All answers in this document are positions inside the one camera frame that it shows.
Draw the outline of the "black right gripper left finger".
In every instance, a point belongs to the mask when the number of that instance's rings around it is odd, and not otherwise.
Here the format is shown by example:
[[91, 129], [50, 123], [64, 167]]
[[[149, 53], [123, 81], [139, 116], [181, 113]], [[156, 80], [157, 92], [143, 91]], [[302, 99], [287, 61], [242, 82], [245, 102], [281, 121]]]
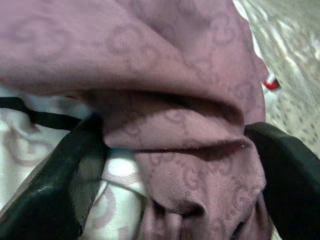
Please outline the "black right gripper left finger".
[[68, 133], [0, 210], [0, 240], [79, 240], [108, 149], [96, 114]]

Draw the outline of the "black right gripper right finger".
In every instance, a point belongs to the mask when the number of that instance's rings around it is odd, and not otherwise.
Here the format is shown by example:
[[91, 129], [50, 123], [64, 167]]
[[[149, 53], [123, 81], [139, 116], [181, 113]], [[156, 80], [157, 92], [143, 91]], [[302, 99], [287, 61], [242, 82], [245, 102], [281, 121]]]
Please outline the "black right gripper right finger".
[[247, 125], [244, 133], [257, 148], [264, 201], [282, 240], [320, 240], [320, 159], [269, 123]]

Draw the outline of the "pink cartoon mouse quilt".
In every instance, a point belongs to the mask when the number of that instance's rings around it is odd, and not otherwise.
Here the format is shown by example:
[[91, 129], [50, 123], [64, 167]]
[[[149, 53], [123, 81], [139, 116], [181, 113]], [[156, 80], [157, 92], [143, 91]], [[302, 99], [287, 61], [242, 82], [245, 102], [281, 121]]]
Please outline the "pink cartoon mouse quilt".
[[233, 0], [0, 0], [0, 78], [76, 96], [133, 152], [147, 189], [135, 240], [271, 240], [264, 122], [248, 23]]

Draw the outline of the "beige quilted mattress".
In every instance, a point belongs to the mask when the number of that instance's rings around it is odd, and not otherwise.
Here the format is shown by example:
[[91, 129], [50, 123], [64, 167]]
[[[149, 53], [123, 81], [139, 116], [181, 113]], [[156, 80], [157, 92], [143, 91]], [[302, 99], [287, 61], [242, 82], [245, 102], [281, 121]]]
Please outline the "beige quilted mattress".
[[320, 158], [320, 0], [233, 0], [267, 66], [266, 120]]

